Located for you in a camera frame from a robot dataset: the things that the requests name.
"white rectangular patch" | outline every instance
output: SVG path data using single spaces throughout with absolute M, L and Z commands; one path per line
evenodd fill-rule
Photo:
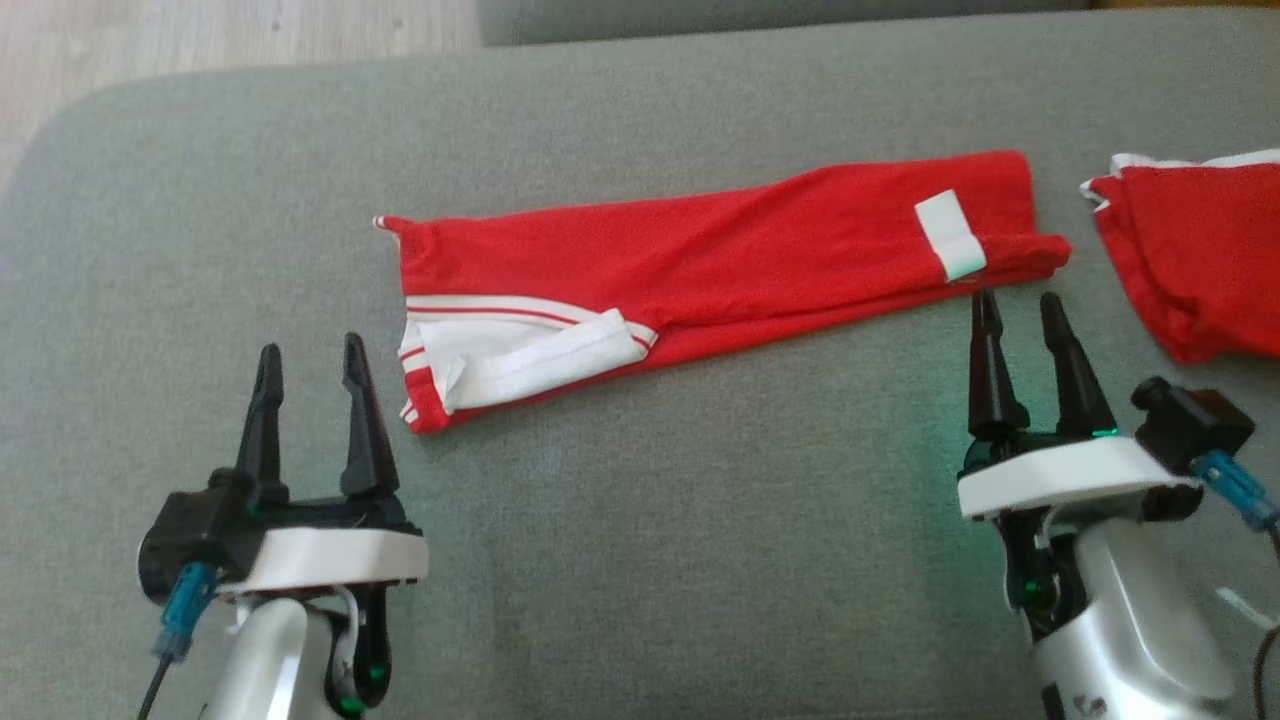
M 969 228 L 969 220 L 960 209 L 956 191 L 948 190 L 916 202 L 915 217 L 920 220 L 920 228 L 933 247 L 933 254 L 942 261 L 947 282 L 987 266 L 987 254 L 982 251 L 982 243 Z

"red cloth with white trim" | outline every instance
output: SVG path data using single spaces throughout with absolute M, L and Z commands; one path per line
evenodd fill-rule
M 1082 188 L 1143 324 L 1179 363 L 1280 356 L 1280 149 L 1204 164 L 1112 158 Z
M 1012 151 L 836 165 L 690 197 L 415 223 L 398 236 L 410 401 L 435 432 L 494 406 L 1050 277 Z

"red fabric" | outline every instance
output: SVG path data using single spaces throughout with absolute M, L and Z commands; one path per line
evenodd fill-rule
M 1280 165 L 1123 168 L 1089 190 L 1138 316 L 1179 363 L 1280 356 Z
M 987 268 L 948 283 L 915 204 L 954 190 Z M 518 295 L 659 333 L 640 363 L 584 382 L 732 352 L 872 315 L 1043 279 L 1070 246 L 1036 231 L 1030 173 L 1012 151 L 836 165 L 777 184 L 669 200 L 415 223 L 399 236 L 406 296 Z M 430 369 L 407 374 L 415 432 L 447 415 Z M 561 392 L 557 388 L 539 397 Z

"red folded shirt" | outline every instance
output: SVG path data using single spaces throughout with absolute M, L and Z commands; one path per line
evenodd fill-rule
M 1080 191 L 1156 341 L 1179 363 L 1280 356 L 1280 149 L 1204 164 L 1116 155 Z
M 750 190 L 415 223 L 401 247 L 410 400 L 435 432 L 584 382 L 996 286 L 1070 255 L 1011 151 L 836 165 Z

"black cable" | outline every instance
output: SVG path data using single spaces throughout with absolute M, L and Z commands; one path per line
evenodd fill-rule
M 1276 562 L 1280 562 L 1280 528 L 1272 524 L 1267 528 L 1267 534 L 1271 537 L 1271 547 L 1276 551 Z M 1266 720 L 1267 717 L 1266 702 L 1262 697 L 1262 674 L 1267 667 L 1267 653 L 1271 652 L 1271 646 L 1275 644 L 1276 638 L 1280 638 L 1280 625 L 1271 628 L 1271 632 L 1262 638 L 1262 644 L 1258 646 L 1258 656 L 1253 660 L 1253 706 L 1258 712 L 1258 720 Z
M 160 692 L 160 683 L 164 682 L 164 674 L 169 671 L 170 662 L 173 662 L 173 659 L 168 655 L 160 659 L 156 674 L 151 676 L 151 685 L 147 687 L 147 694 L 142 697 L 138 720 L 147 720 L 147 715 L 151 715 L 151 705 L 156 701 L 156 693 Z

